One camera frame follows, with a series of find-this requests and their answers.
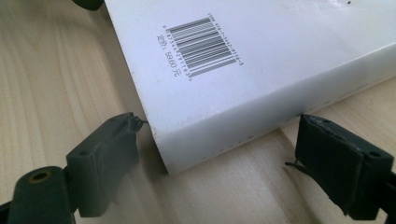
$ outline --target black clamp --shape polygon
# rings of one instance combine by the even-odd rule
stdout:
[[[327,119],[301,115],[295,157],[286,164],[311,176],[345,215],[374,220],[382,208],[387,223],[396,223],[396,174],[388,152]]]
[[[138,161],[136,133],[144,123],[133,113],[118,115],[74,148],[64,169],[49,166],[24,175],[12,202],[0,206],[0,224],[71,224],[77,209],[82,217],[101,216]]]

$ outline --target wooden table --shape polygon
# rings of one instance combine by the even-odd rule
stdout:
[[[331,119],[396,156],[396,79],[329,106]],[[141,104],[106,8],[0,1],[0,203],[16,181],[65,155],[106,119]],[[293,161],[297,123],[169,176],[145,126],[118,204],[78,223],[354,223]],[[383,223],[380,212],[375,223]]]

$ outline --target clamp hole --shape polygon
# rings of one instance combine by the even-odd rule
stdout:
[[[80,156],[86,156],[86,155],[88,155],[88,154],[90,154],[88,151],[80,151],[80,152],[78,153],[78,155],[80,155]]]
[[[41,171],[39,173],[31,175],[29,178],[29,183],[37,184],[37,183],[43,182],[46,179],[50,178],[51,175],[52,175],[51,171]]]
[[[378,152],[371,151],[371,152],[369,152],[369,154],[372,157],[381,157],[381,154],[379,154]]]

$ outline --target clamp jaw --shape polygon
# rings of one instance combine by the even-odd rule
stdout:
[[[71,224],[77,209],[82,217],[101,216],[138,161],[136,133],[144,123],[133,113],[118,115],[75,147],[64,169],[48,166],[24,175],[12,202],[0,206],[0,224]]]
[[[295,157],[286,165],[311,176],[345,215],[374,220],[382,208],[387,223],[396,223],[396,174],[388,152],[327,119],[301,115]]]

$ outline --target book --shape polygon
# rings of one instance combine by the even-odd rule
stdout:
[[[396,1],[106,6],[171,175],[396,75]]]

